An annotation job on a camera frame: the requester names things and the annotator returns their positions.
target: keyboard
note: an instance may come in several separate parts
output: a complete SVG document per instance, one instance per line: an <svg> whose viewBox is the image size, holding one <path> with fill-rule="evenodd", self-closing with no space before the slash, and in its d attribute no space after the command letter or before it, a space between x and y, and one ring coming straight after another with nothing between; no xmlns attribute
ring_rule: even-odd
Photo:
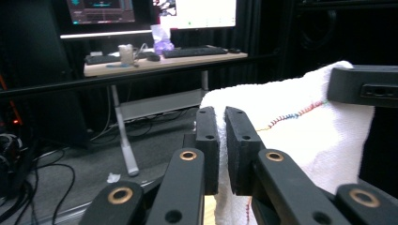
<svg viewBox="0 0 398 225"><path fill-rule="evenodd" d="M151 55L154 55L154 52L138 52L138 54L135 56L136 59L144 59L147 58Z"/></svg>
<svg viewBox="0 0 398 225"><path fill-rule="evenodd" d="M85 57L85 63L88 65L116 63L116 62L120 62L120 57L113 55L96 55L96 56L88 55Z"/></svg>
<svg viewBox="0 0 398 225"><path fill-rule="evenodd" d="M227 51L222 48L188 48L188 49L174 49L170 51L163 50L164 58L178 58L178 57L191 57L213 54L227 54Z"/></svg>

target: black bar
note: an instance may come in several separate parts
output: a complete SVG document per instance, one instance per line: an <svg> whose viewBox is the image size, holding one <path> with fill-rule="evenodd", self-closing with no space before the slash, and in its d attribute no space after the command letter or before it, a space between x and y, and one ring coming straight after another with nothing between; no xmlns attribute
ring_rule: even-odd
<svg viewBox="0 0 398 225"><path fill-rule="evenodd" d="M340 186L336 205L352 224L390 225L398 221L398 206L369 187Z"/></svg>
<svg viewBox="0 0 398 225"><path fill-rule="evenodd" d="M337 9L375 9L398 8L396 0L342 0L342 1L302 1L298 3L298 11L337 10Z"/></svg>
<svg viewBox="0 0 398 225"><path fill-rule="evenodd" d="M135 183L119 181L111 184L96 196L79 224L141 224L145 218L143 198L143 189Z"/></svg>
<svg viewBox="0 0 398 225"><path fill-rule="evenodd" d="M220 137L217 131L216 114L212 107L196 112L195 148L205 154L205 194L215 195L219 187Z"/></svg>
<svg viewBox="0 0 398 225"><path fill-rule="evenodd" d="M194 148L175 151L146 225L202 225L204 171L205 156L201 151Z"/></svg>
<svg viewBox="0 0 398 225"><path fill-rule="evenodd" d="M286 153L263 149L253 169L281 224L350 224Z"/></svg>
<svg viewBox="0 0 398 225"><path fill-rule="evenodd" d="M255 178L252 162L258 151L265 146L244 111L226 107L225 123L232 192L236 195L250 196L253 193Z"/></svg>
<svg viewBox="0 0 398 225"><path fill-rule="evenodd" d="M327 98L348 104L398 108L398 67L334 68Z"/></svg>

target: cable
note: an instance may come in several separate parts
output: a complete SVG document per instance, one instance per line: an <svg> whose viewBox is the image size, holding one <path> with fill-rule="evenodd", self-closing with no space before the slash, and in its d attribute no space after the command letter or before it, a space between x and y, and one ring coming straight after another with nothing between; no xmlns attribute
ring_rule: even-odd
<svg viewBox="0 0 398 225"><path fill-rule="evenodd" d="M54 161L52 161L52 162L49 162L49 163L47 163L47 164L45 164L45 165L41 165L41 166L46 166L46 165L54 164L55 162L61 160L61 158L63 158L63 157L65 156L65 149L53 150L52 152L43 154L43 155L41 155L41 156L39 156L39 157L33 159L33 161L36 161L37 164L38 164L38 160L39 160L39 159L48 157L48 156L50 156L50 155L52 155L52 154L55 154L55 153L57 153L57 152L59 152L59 151L62 153L61 156L60 156L59 158L57 158L56 160L54 160Z"/></svg>
<svg viewBox="0 0 398 225"><path fill-rule="evenodd" d="M137 56L138 56L139 53L142 53L142 52L143 52L144 48L145 48L145 49L148 48L148 46L147 46L146 43L142 44L140 50L137 51L136 54L134 55L134 61L135 61L135 62L138 62L138 60L140 60L140 59L137 59Z"/></svg>
<svg viewBox="0 0 398 225"><path fill-rule="evenodd" d="M99 135L97 135L96 137L91 138L90 141L96 140L97 138L99 138L100 136L102 136L103 134L105 134L109 131L109 130L106 130L109 126L109 122L111 121L111 96L109 93L109 86L106 87L106 96L108 99L108 119L106 121L105 127L103 128L102 132Z"/></svg>
<svg viewBox="0 0 398 225"><path fill-rule="evenodd" d="M2 155L0 155L0 158L6 163L6 165L8 166L8 169L10 169L11 164L9 163L9 161L5 157L3 157Z"/></svg>
<svg viewBox="0 0 398 225"><path fill-rule="evenodd" d="M141 137L141 136L146 135L151 129L152 129L152 123L149 123L149 128L148 128L144 133L142 133L142 134L137 134L137 135L128 135L128 136L129 136L129 137L132 137L132 138Z"/></svg>
<svg viewBox="0 0 398 225"><path fill-rule="evenodd" d="M33 203L36 192L38 190L38 162L37 161L35 162L34 167L35 167L35 176L36 176L35 188L32 189L32 185L28 181L25 180L25 182L29 185L31 191L29 191L29 193L28 193L28 201L27 201L25 207L23 208L22 212L18 215L17 219L14 222L15 225L20 223L21 218L23 217L23 214L25 213L25 211L26 211L27 207L29 207L29 205L32 205L31 222L33 219L34 223L32 223L32 224L38 224L38 220L37 220L36 212L35 212L35 205Z"/></svg>
<svg viewBox="0 0 398 225"><path fill-rule="evenodd" d="M73 168L71 166L69 166L67 164L61 164L61 163L55 163L55 164L50 164L50 165L39 166L38 169L52 167L52 166L61 166L61 167L69 168L71 173L72 173L72 180L70 182L70 185L68 187L67 192L64 194L62 199L59 201L58 205L55 207L54 214L53 214L53 220L52 220L52 224L55 224L56 216L58 215L59 208L61 207L61 205L64 202L64 200L67 198L68 194L70 193L70 190L72 189L72 187L74 185L75 178L76 178L76 173L75 173L75 171L73 170Z"/></svg>
<svg viewBox="0 0 398 225"><path fill-rule="evenodd" d="M1 137L5 137L5 138L8 139L8 142L7 142L8 145L7 146L2 146L2 148L4 149L3 152L5 152L12 145L12 138L8 134L5 134L5 133L0 134L0 138Z"/></svg>
<svg viewBox="0 0 398 225"><path fill-rule="evenodd" d="M30 190L32 190L32 187L29 186L28 182L24 182L23 185L20 188L20 194L18 195L17 201L2 215L0 215L0 223L4 222L6 219L10 218L12 215L14 215L18 210L20 210L24 204L29 199L29 193Z"/></svg>
<svg viewBox="0 0 398 225"><path fill-rule="evenodd" d="M127 101L127 102L130 101L132 84L133 84L133 82L130 82L130 84L129 84L129 91L127 92L127 98L126 98L126 101Z"/></svg>
<svg viewBox="0 0 398 225"><path fill-rule="evenodd" d="M108 139L108 140L106 140L106 141L103 141L103 142L94 142L94 141L92 141L91 143L93 143L93 144L104 144L104 143L108 143L108 142L113 141L117 136L118 136L118 133L114 133L114 135L113 135L110 139Z"/></svg>
<svg viewBox="0 0 398 225"><path fill-rule="evenodd" d="M3 201L3 202L0 203L0 208L1 208L3 205L6 204L7 198L6 197L2 197L0 200Z"/></svg>
<svg viewBox="0 0 398 225"><path fill-rule="evenodd" d="M179 114L176 117L174 117L174 118L169 118L169 119L165 119L165 120L155 120L154 122L156 122L156 123L167 123L167 122L176 120L177 118L185 115L187 113L187 111L188 111L188 109L181 110L181 111L176 112L176 113L179 113Z"/></svg>

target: screw hole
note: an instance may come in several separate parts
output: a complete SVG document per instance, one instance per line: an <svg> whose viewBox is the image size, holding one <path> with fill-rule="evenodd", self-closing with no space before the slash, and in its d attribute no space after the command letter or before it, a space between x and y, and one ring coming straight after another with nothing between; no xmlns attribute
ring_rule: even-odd
<svg viewBox="0 0 398 225"><path fill-rule="evenodd" d="M178 210L172 210L164 218L169 223L178 223L182 219L182 214Z"/></svg>
<svg viewBox="0 0 398 225"><path fill-rule="evenodd" d="M132 189L128 187L117 187L108 195L108 202L112 204L122 204L132 197Z"/></svg>
<svg viewBox="0 0 398 225"><path fill-rule="evenodd" d="M331 224L331 219L324 213L315 212L313 214L313 218L319 224L322 224L322 225Z"/></svg>

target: computer monitor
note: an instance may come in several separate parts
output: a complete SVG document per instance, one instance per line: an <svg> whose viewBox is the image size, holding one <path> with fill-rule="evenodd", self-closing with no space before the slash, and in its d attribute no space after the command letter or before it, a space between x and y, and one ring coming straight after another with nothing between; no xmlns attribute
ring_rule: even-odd
<svg viewBox="0 0 398 225"><path fill-rule="evenodd" d="M151 33L151 0L53 0L62 39Z"/></svg>
<svg viewBox="0 0 398 225"><path fill-rule="evenodd" d="M158 23L171 29L233 27L237 0L153 0Z"/></svg>

